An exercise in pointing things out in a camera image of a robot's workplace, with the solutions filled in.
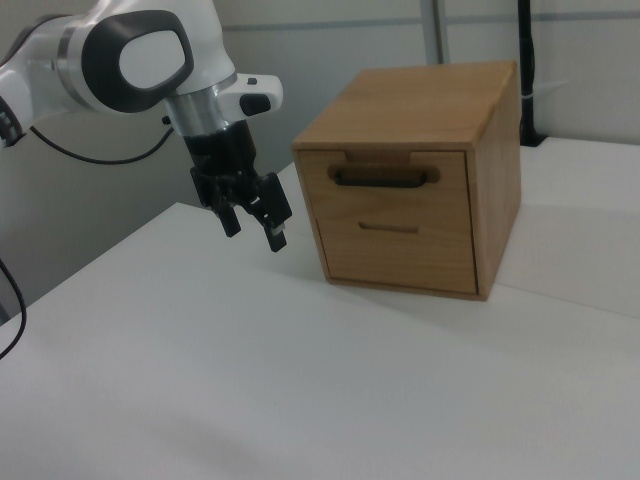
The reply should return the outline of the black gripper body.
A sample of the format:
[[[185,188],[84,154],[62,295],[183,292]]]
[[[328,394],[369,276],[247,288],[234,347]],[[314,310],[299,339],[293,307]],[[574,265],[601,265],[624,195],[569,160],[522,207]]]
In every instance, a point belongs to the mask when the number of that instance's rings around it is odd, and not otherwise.
[[[203,206],[211,207],[222,197],[234,204],[257,198],[256,148],[246,121],[183,140],[193,161],[190,173]]]

